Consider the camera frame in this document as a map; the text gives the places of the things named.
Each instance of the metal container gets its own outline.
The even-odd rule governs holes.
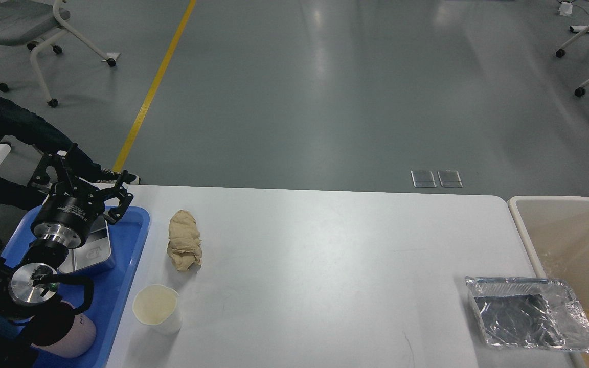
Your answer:
[[[65,262],[58,267],[61,274],[96,275],[115,267],[112,247],[108,237],[108,223],[98,217],[85,244],[70,249]]]
[[[564,280],[466,277],[465,282],[486,345],[589,353],[589,321]]]

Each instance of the beige cloth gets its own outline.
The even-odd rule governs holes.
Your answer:
[[[179,271],[187,270],[194,263],[201,265],[199,230],[190,212],[179,210],[172,216],[168,256],[172,260],[172,265]]]

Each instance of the sneaker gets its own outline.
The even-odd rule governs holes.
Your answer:
[[[122,173],[103,169],[101,170],[101,179],[96,182],[100,184],[115,184],[115,182],[117,182],[117,178],[120,177],[120,174]],[[138,175],[128,173],[126,174],[126,179],[124,182],[126,184],[140,184],[140,177]]]

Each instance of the paper cup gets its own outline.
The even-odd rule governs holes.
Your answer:
[[[84,314],[70,314],[73,305],[61,301],[63,314],[43,316],[42,329],[33,346],[63,358],[76,358],[92,346],[97,329]]]
[[[133,313],[138,321],[163,335],[178,332],[182,324],[178,293],[161,284],[147,286],[135,296]]]

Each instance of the jeans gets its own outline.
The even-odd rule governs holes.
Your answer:
[[[72,146],[72,140],[45,119],[0,97],[0,137],[3,135],[13,135],[45,153],[67,151]],[[67,161],[76,176],[90,182],[101,179],[101,166],[93,163],[79,147],[70,152]],[[39,191],[0,178],[0,203],[29,210],[43,200],[44,195]]]

